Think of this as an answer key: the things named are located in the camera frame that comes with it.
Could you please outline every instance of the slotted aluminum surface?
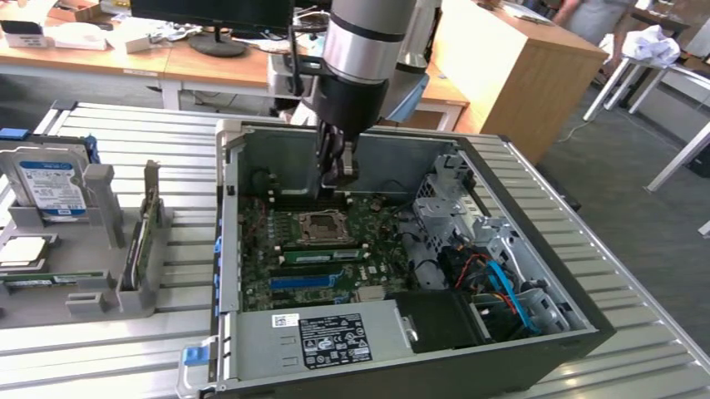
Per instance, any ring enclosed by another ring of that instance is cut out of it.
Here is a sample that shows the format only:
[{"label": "slotted aluminum surface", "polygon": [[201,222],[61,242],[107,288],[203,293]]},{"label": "slotted aluminum surface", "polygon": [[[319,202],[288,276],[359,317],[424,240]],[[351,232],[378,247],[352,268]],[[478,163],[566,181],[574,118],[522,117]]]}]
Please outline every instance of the slotted aluminum surface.
[{"label": "slotted aluminum surface", "polygon": [[[180,350],[208,334],[213,281],[213,124],[229,116],[80,104],[51,111],[40,129],[100,139],[121,206],[141,200],[141,167],[161,162],[161,195],[175,208],[156,314],[144,319],[0,331],[0,397],[175,396]],[[710,397],[710,362],[516,150],[471,138],[503,185],[615,325],[618,333],[526,392],[506,397]],[[0,220],[13,194],[0,180]],[[494,214],[494,199],[479,194]],[[205,377],[207,370],[196,369]]]}]

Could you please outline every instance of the warning label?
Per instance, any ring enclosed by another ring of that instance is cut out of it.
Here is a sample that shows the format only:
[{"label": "warning label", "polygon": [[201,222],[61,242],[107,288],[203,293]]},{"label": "warning label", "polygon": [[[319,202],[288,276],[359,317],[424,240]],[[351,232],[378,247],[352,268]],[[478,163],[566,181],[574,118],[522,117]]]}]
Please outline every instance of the warning label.
[{"label": "warning label", "polygon": [[83,214],[87,209],[81,189],[72,183],[75,170],[67,162],[21,161],[24,183],[36,207],[51,214]]},{"label": "warning label", "polygon": [[311,370],[372,360],[359,313],[299,320],[306,367]]}]

